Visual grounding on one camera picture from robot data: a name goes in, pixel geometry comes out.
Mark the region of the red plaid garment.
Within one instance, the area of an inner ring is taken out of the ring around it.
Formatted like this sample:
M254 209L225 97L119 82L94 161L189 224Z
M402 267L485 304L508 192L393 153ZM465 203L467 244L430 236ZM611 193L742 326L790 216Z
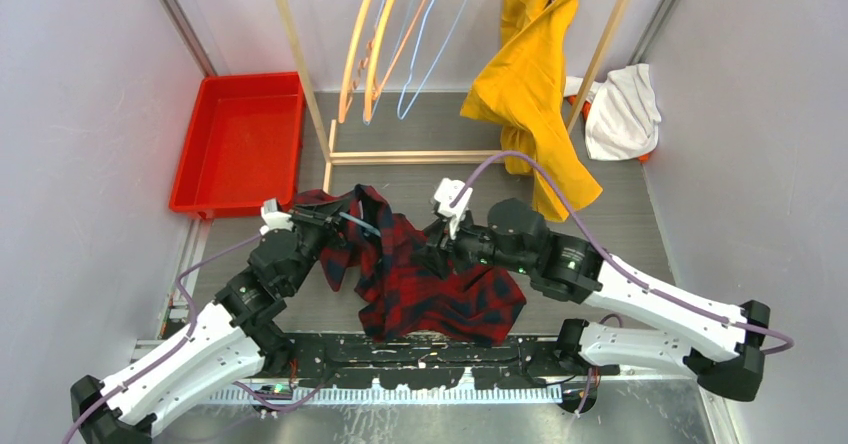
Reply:
M513 277L485 265L441 279L413 260L423 233L371 186L343 194L345 212L378 228L365 235L344 221L347 244L320 255L328 285L341 288L347 271L359 268L354 291L365 301L359 312L364 333L390 341L417 331L433 331L480 346L501 344L527 303Z

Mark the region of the wooden clothes rack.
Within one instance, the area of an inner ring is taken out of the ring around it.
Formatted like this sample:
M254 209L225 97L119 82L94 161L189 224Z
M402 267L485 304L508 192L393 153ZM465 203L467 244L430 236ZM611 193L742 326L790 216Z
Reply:
M288 0L274 0L279 16L285 28L292 56L295 61L298 77L304 91L305 102L309 111L311 123L318 140L324 161L322 189L330 190L332 172L341 166L374 166L374 165L442 165L442 164L479 164L486 160L493 162L499 159L497 150L419 150L419 151L368 151L368 152L339 152L335 149L337 122L332 121L330 128L323 124L320 109L317 105L314 87L310 80L308 67L297 34L296 23ZM579 116L579 107L585 102L589 86L596 78L609 47L616 35L622 19L631 0L616 0L608 17L603 33L595 48L593 57L586 69L581 87L576 95L576 102L566 121L568 131L572 131Z

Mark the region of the yellow pleated skirt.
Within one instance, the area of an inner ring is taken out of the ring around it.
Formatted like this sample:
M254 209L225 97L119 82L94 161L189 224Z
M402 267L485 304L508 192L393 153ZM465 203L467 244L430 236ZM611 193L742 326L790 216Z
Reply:
M474 79L461 116L500 126L505 170L533 180L532 206L563 222L601 185L578 158L562 116L564 43L579 0L502 0L500 47Z

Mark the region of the teal plastic hanger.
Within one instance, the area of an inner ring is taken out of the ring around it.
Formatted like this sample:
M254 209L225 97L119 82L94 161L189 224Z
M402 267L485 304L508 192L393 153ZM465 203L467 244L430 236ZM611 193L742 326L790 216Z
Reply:
M374 236L374 237L381 237L382 236L382 234L381 234L381 232L378 228L376 228L372 224L369 224L368 222L366 222L366 221L364 221L364 220L362 220L358 217L355 217L355 216L348 214L346 212L340 212L339 216L341 218L345 219L345 220L348 220L349 222L356 224L358 227L360 227L362 229L362 232L365 235Z

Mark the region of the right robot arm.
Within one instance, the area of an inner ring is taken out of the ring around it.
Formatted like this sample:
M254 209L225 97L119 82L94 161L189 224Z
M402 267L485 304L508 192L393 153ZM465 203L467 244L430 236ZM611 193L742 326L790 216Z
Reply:
M663 282L588 241L549 229L517 199L494 205L487 222L439 216L425 231L415 263L446 279L475 265L525 275L533 289L561 302L627 315L641 329L581 319L563 322L555 360L567 374L635 366L692 377L707 391L751 402L764 377L770 309L756 300L725 304Z

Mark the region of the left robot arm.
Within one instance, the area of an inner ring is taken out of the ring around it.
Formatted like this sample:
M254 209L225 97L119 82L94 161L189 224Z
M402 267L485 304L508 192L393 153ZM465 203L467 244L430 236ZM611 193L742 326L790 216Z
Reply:
M318 261L343 240L345 203L262 208L246 268L203 308L190 303L189 322L126 368L71 387L73 424L63 440L150 443L214 393L264 373L277 377L292 361L291 342L275 324Z

